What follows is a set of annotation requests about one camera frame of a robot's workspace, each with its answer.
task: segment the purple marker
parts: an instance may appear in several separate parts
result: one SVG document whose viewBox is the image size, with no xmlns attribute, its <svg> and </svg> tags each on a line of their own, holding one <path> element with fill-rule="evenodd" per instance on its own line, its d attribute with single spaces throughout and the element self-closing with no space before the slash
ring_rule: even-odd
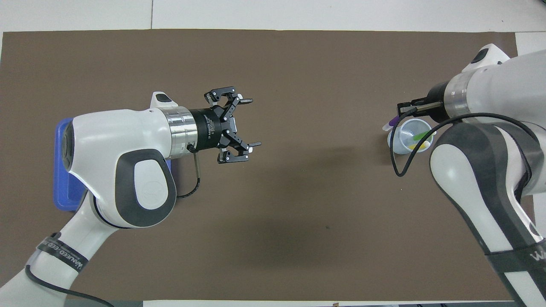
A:
<svg viewBox="0 0 546 307">
<path fill-rule="evenodd" d="M 394 124 L 398 121 L 399 117 L 398 115 L 394 116 L 393 119 L 391 119 L 388 123 L 383 126 L 383 131 L 389 131 L 394 127 Z"/>
</svg>

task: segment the green marker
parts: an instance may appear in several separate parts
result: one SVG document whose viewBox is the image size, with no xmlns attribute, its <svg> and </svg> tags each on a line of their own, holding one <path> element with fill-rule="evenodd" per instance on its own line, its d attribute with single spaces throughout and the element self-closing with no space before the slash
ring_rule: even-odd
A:
<svg viewBox="0 0 546 307">
<path fill-rule="evenodd" d="M 429 131 L 425 131 L 425 132 L 423 132 L 423 133 L 419 133 L 419 134 L 417 134 L 417 135 L 414 135 L 414 136 L 413 136 L 413 140 L 414 140 L 414 141 L 417 141 L 417 142 L 420 141 L 420 140 L 425 136 L 425 134 L 427 134 Z"/>
</svg>

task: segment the white cup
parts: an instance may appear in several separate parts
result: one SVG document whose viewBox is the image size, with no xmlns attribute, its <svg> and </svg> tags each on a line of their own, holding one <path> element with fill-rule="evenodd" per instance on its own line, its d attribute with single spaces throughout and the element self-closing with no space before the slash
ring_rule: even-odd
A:
<svg viewBox="0 0 546 307">
<path fill-rule="evenodd" d="M 405 121 L 402 125 L 400 125 L 398 128 L 396 128 L 396 133 L 394 133 L 394 140 L 393 140 L 393 151 L 396 154 L 399 155 L 405 155 L 413 150 L 411 150 L 408 146 L 416 144 L 418 142 L 413 140 L 413 137 L 417 134 L 427 132 L 431 130 L 430 125 L 421 119 L 409 119 Z M 390 146 L 390 135 L 392 134 L 392 131 L 389 132 L 389 135 L 387 136 L 387 145 Z M 431 135 L 426 140 L 429 141 L 429 146 L 419 149 L 417 152 L 423 152 L 427 150 L 430 145 L 432 144 L 432 140 L 434 139 L 434 136 Z"/>
</svg>

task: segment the robotic arm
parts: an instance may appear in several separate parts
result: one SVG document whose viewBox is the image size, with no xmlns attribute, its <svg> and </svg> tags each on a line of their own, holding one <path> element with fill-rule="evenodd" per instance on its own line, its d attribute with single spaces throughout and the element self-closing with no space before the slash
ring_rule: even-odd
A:
<svg viewBox="0 0 546 307">
<path fill-rule="evenodd" d="M 456 122 L 433 149 L 432 175 L 520 306 L 546 307 L 546 240 L 519 204 L 546 192 L 544 80 L 546 50 L 509 58 L 490 44 L 427 97 L 398 105 L 402 118 Z"/>
<path fill-rule="evenodd" d="M 228 100 L 223 107 L 218 105 L 222 96 Z M 188 110 L 154 92 L 147 110 L 104 111 L 72 120 L 63 136 L 63 163 L 88 191 L 74 217 L 45 238 L 26 268 L 0 288 L 0 305 L 63 306 L 66 292 L 37 282 L 69 289 L 116 230 L 163 221 L 176 202 L 166 159 L 219 148 L 218 163 L 248 161 L 261 143 L 247 144 L 237 135 L 233 112 L 252 99 L 243 99 L 234 87 L 212 90 L 205 98 L 209 108 Z"/>
</svg>

